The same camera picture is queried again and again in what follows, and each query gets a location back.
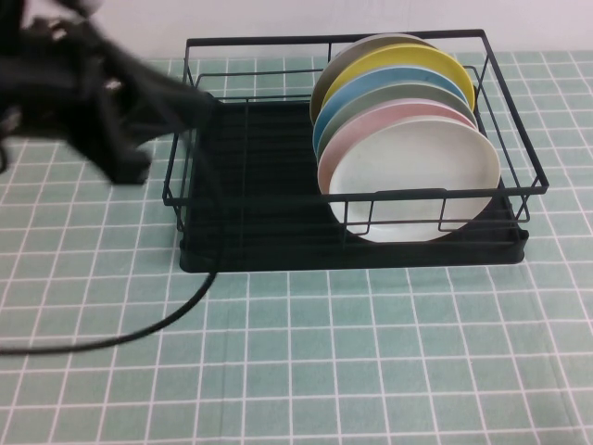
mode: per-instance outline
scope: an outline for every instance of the green tile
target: green tile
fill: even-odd
[[[133,252],[98,252],[93,275],[127,275],[132,267],[132,256]]]
[[[590,356],[561,357],[562,367],[571,388],[589,388],[593,386],[593,358]]]
[[[246,311],[245,301],[210,301],[206,326],[208,329],[243,329]]]
[[[251,362],[286,360],[288,358],[287,332],[250,332],[247,345],[247,358]]]
[[[204,400],[243,397],[243,372],[243,365],[203,367],[200,397]]]
[[[337,433],[334,400],[294,400],[293,431],[296,435]]]
[[[369,293],[366,271],[330,271],[331,295],[366,295]]]
[[[561,95],[535,95],[533,99],[537,108],[542,111],[566,109],[566,104]]]
[[[289,432],[288,400],[246,403],[246,436],[283,436]]]
[[[589,93],[587,84],[581,79],[558,80],[556,83],[560,91],[565,95]]]
[[[390,432],[421,432],[435,429],[428,397],[389,397],[386,403]]]
[[[206,333],[206,344],[204,346],[204,362],[242,362],[244,357],[244,332]]]
[[[593,334],[589,322],[550,324],[559,352],[593,351]]]
[[[574,127],[573,116],[568,111],[548,111],[541,113],[541,118],[548,129]]]
[[[127,277],[108,279],[92,278],[89,284],[86,302],[89,304],[123,302],[126,296],[127,284]]]
[[[549,79],[546,65],[520,65],[519,70],[525,79]]]
[[[201,334],[171,334],[163,336],[160,364],[196,364],[200,362]]]
[[[46,278],[51,273],[54,255],[22,254],[15,278]]]
[[[475,396],[435,396],[434,404],[440,431],[482,429]]]
[[[71,336],[76,331],[78,308],[43,308],[36,335],[38,336]]]
[[[224,273],[219,275],[209,291],[211,299],[244,299],[247,295],[245,273]]]
[[[566,167],[593,166],[593,158],[586,148],[565,148],[559,150],[558,157]]]
[[[155,400],[193,401],[197,396],[198,367],[158,370]]]
[[[581,301],[573,291],[540,291],[539,297],[550,320],[585,318]]]
[[[288,273],[252,273],[249,276],[250,297],[284,297],[288,295]]]
[[[291,327],[329,326],[330,313],[327,299],[291,299]]]
[[[57,256],[56,277],[89,276],[93,267],[94,253],[60,253]]]
[[[488,292],[492,290],[485,267],[452,267],[448,273],[456,292]]]
[[[527,87],[532,95],[557,95],[560,92],[555,81],[536,80],[526,81]]]
[[[369,270],[369,281],[373,294],[410,293],[405,269],[371,269]]]
[[[541,320],[542,314],[533,292],[513,292],[498,295],[500,310],[507,322]]]
[[[248,397],[280,397],[288,395],[287,364],[250,364],[247,367]]]
[[[155,405],[150,418],[151,439],[183,439],[194,435],[196,405]]]
[[[371,302],[368,297],[333,298],[332,317],[334,326],[372,324]]]
[[[418,323],[455,323],[457,315],[450,295],[414,296]]]
[[[551,339],[544,324],[510,324],[507,331],[515,354],[552,352]]]
[[[377,324],[414,323],[414,312],[408,296],[372,297],[372,309]]]
[[[527,268],[522,264],[512,266],[489,266],[496,290],[523,290],[532,287]]]
[[[530,393],[527,394],[527,403],[537,428],[576,425],[567,393]]]
[[[490,433],[492,445],[537,445],[539,442],[532,432],[528,433]]]
[[[122,307],[120,306],[84,307],[82,309],[79,334],[98,335],[116,333],[120,325],[121,310]]]
[[[18,374],[0,375],[0,406],[11,406],[19,382]]]
[[[376,362],[339,362],[336,371],[340,395],[381,393]]]
[[[108,378],[108,371],[70,371],[62,403],[103,403]]]
[[[587,220],[580,213],[549,215],[556,236],[589,235]]]
[[[136,303],[162,301],[167,296],[167,282],[166,276],[133,276],[130,279],[128,301]]]
[[[442,268],[410,269],[411,289],[414,293],[451,291],[447,273]]]
[[[57,243],[51,243],[51,242],[46,243],[45,240],[49,236],[59,239],[59,236],[61,235],[61,231],[59,231],[59,230],[53,231],[53,232],[57,233],[57,235],[54,235],[54,236],[52,236],[52,231],[49,231],[49,230],[48,231],[45,231],[45,230],[30,231],[29,233],[26,233],[24,230],[5,230],[2,233],[0,233],[0,249],[2,249],[1,251],[4,253],[17,253],[20,250],[20,245],[22,244],[22,240],[25,239],[25,235],[29,238],[30,236],[32,236],[33,234],[36,234],[37,232],[44,233],[44,236],[40,236],[40,235],[37,236],[37,240],[36,240],[37,243],[35,243],[35,244],[41,243],[42,246],[44,246],[46,244],[51,244],[52,246],[57,247]],[[32,251],[32,249],[25,246],[23,251]]]
[[[473,376],[479,391],[519,389],[511,359],[472,359]]]
[[[109,388],[109,402],[150,401],[154,375],[155,371],[152,369],[114,370]]]
[[[72,205],[69,226],[101,225],[105,216],[105,204],[80,204]]]
[[[496,299],[492,294],[456,295],[455,300],[463,323],[500,320]]]
[[[381,355],[385,356],[382,349],[385,329],[381,329],[379,348]],[[346,328],[334,330],[335,357],[337,359],[358,359],[376,357],[374,335],[370,328]]]
[[[292,331],[290,337],[292,357],[295,360],[332,357],[332,337],[329,329]]]
[[[423,364],[419,360],[381,362],[386,393],[425,392]]]
[[[62,237],[61,229],[47,229],[47,230],[34,230],[27,233],[27,239],[23,246],[23,252],[55,252],[59,246],[59,241]],[[7,251],[18,251],[9,248]]]
[[[17,410],[6,431],[6,443],[44,443],[54,421],[54,409]]]
[[[542,54],[536,51],[517,51],[513,54],[517,63],[540,63],[544,61]]]
[[[525,257],[530,261],[562,261],[562,254],[555,239],[530,239],[525,246]]]
[[[380,398],[340,399],[342,433],[384,433],[385,416]]]
[[[421,327],[424,355],[464,355],[463,339],[457,326]]]
[[[330,362],[294,363],[292,391],[294,396],[334,394],[334,367]]]
[[[291,296],[328,295],[326,272],[291,272],[289,279]]]
[[[509,347],[502,326],[465,325],[463,333],[471,355],[508,354]]]
[[[517,367],[525,389],[564,388],[556,357],[518,357]]]
[[[96,439],[101,420],[101,408],[61,408],[57,415],[56,442],[90,442]]]
[[[28,337],[32,334],[36,309],[3,309],[0,311],[0,336]]]
[[[25,374],[17,397],[17,405],[55,405],[64,377],[60,373]]]
[[[581,419],[586,425],[591,425],[593,421],[593,397],[591,391],[576,391],[573,394],[574,404],[576,409],[581,414]]]
[[[5,308],[41,305],[45,286],[46,284],[42,281],[13,281],[6,291]]]
[[[243,406],[240,401],[200,403],[197,436],[199,438],[241,436],[242,412]]]
[[[520,394],[480,396],[486,427],[492,429],[529,428],[529,418]]]
[[[426,369],[433,392],[473,390],[472,376],[466,360],[431,360],[426,362]]]
[[[273,299],[249,303],[249,327],[287,327],[288,300]]]

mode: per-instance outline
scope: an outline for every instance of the white plate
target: white plate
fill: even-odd
[[[490,142],[467,125],[448,118],[409,118],[358,142],[342,158],[330,183],[330,194],[374,193],[384,190],[497,188],[500,163]],[[471,220],[489,197],[448,199],[444,220]],[[441,199],[377,201],[373,222],[438,220]],[[331,203],[335,218],[344,222],[344,204]],[[437,222],[366,225],[369,202],[348,206],[348,231],[377,243],[428,241],[446,235]],[[455,230],[464,222],[445,222]]]

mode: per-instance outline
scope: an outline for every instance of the black wire dish rack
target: black wire dish rack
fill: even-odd
[[[530,219],[527,200],[546,193],[549,183],[515,107],[486,34],[482,30],[410,32],[423,39],[481,39],[485,53],[482,66],[466,66],[474,78],[476,103],[486,105],[488,127],[478,107],[475,117],[482,134],[495,135],[503,171],[511,186],[500,180],[497,189],[393,190],[377,193],[322,195],[317,186],[317,162],[311,147],[309,95],[271,95],[234,97],[221,101],[205,134],[189,133],[192,147],[180,151],[178,135],[173,137],[170,164],[163,200],[174,208],[177,228],[183,233],[181,267],[192,273],[204,272],[211,265],[218,246],[218,217],[207,188],[199,175],[192,151],[201,149],[208,156],[221,181],[224,194],[226,238],[222,272],[315,270],[381,267],[449,266],[515,263],[524,257],[529,236],[519,223]],[[328,61],[337,44],[355,42],[367,35],[249,37],[189,39],[185,48],[183,81],[198,86],[205,77],[289,76],[310,70],[277,70],[201,74],[191,72],[190,50],[204,46],[242,45],[327,45]],[[493,85],[506,102],[519,137],[520,155],[530,163],[528,185],[521,186],[512,165],[519,150],[509,150],[486,93],[485,77],[493,71]],[[183,163],[179,193],[171,191],[171,172],[176,162]],[[451,199],[491,197],[489,204],[471,221],[436,240],[413,243],[376,244],[352,235],[347,227],[366,228],[377,223],[431,223],[446,232],[443,214]],[[374,203],[387,200],[439,199],[440,216],[433,220],[373,222]],[[330,202],[345,203],[344,222],[336,220]],[[347,220],[352,202],[370,203],[365,223]]]

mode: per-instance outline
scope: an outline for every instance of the black cable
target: black cable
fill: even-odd
[[[130,66],[127,65],[125,60],[120,59],[117,57],[118,62],[121,63],[123,70],[128,70],[128,72],[133,72]],[[175,113],[173,113],[170,108],[160,100],[160,97],[153,95],[152,92],[145,88],[142,81],[138,81],[132,75],[127,76],[131,86],[136,88],[140,94],[144,96],[144,99],[149,103],[149,105],[162,117],[162,119],[171,127],[173,133],[176,133],[182,138],[183,143],[186,146],[187,150],[191,149],[189,138],[183,134],[183,124],[177,118]],[[110,337],[96,341],[89,341],[83,342],[74,345],[58,345],[58,346],[49,346],[49,347],[32,347],[32,348],[7,348],[1,347],[0,348],[0,356],[19,356],[19,355],[59,355],[59,354],[69,354],[74,352],[85,352],[90,350],[102,350],[105,348],[112,348],[114,346],[122,345],[124,343],[130,343],[132,341],[138,340],[143,337],[147,337],[155,332],[164,329],[165,327],[175,323],[184,315],[186,315],[190,310],[194,308],[194,306],[200,302],[202,298],[206,295],[209,288],[214,283],[216,276],[221,268],[221,261],[222,261],[222,253],[224,249],[224,222],[223,222],[223,214],[222,214],[222,192],[220,185],[216,178],[213,175],[213,170],[210,167],[208,162],[208,158],[202,153],[199,148],[196,148],[194,156],[196,157],[196,161],[200,168],[200,173],[202,174],[206,186],[209,188],[209,192],[212,195],[212,200],[214,204],[215,210],[220,214],[219,221],[221,222],[219,225],[219,237],[220,242],[217,248],[216,256],[212,263],[212,267],[208,272],[208,277],[202,283],[202,286],[196,291],[196,293],[188,299],[181,308],[177,311],[173,312],[171,315],[163,318],[161,321],[151,324],[143,329],[140,329],[135,332],[131,332],[130,334],[125,334],[118,337]]]

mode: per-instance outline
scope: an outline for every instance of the stack of plates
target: stack of plates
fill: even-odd
[[[460,63],[407,34],[360,40],[334,58],[310,102],[324,194],[497,188],[495,148],[477,130],[472,81]],[[444,220],[471,220],[489,198],[452,199]],[[344,203],[331,204],[344,221]],[[436,222],[442,200],[351,202],[348,230],[374,242],[428,241],[464,222]],[[406,221],[404,223],[380,223]]]

